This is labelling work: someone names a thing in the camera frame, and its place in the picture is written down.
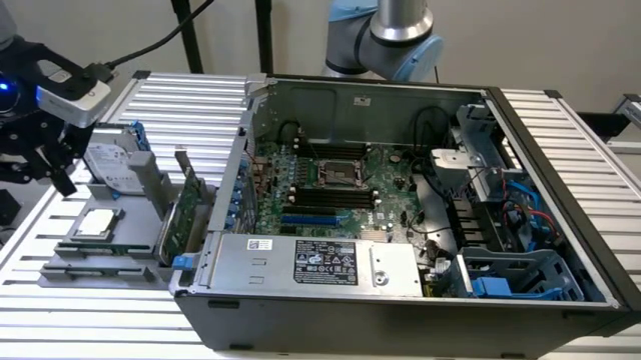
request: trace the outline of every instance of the power supply label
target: power supply label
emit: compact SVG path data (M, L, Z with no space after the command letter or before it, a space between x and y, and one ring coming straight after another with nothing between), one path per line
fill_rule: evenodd
M299 284L359 285L354 242L297 240L294 280Z

